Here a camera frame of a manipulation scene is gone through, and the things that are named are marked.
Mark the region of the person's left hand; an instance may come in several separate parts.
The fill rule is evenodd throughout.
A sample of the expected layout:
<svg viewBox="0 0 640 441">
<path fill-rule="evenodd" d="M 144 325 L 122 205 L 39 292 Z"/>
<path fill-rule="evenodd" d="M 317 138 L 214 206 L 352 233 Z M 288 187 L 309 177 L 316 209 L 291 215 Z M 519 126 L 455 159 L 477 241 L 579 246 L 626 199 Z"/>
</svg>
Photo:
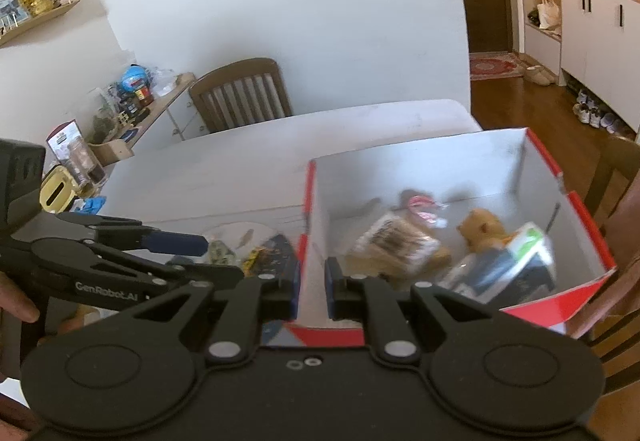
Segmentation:
<svg viewBox="0 0 640 441">
<path fill-rule="evenodd" d="M 35 303 L 4 273 L 1 274 L 1 313 L 12 315 L 27 324 L 36 323 L 40 317 L 40 311 Z M 100 312 L 97 309 L 87 307 L 87 305 L 78 305 L 75 314 L 62 322 L 56 333 L 62 335 L 76 331 L 76 329 L 89 325 L 99 318 Z M 36 428 L 35 416 L 22 403 L 7 395 L 1 395 L 2 440 L 26 440 Z"/>
</svg>

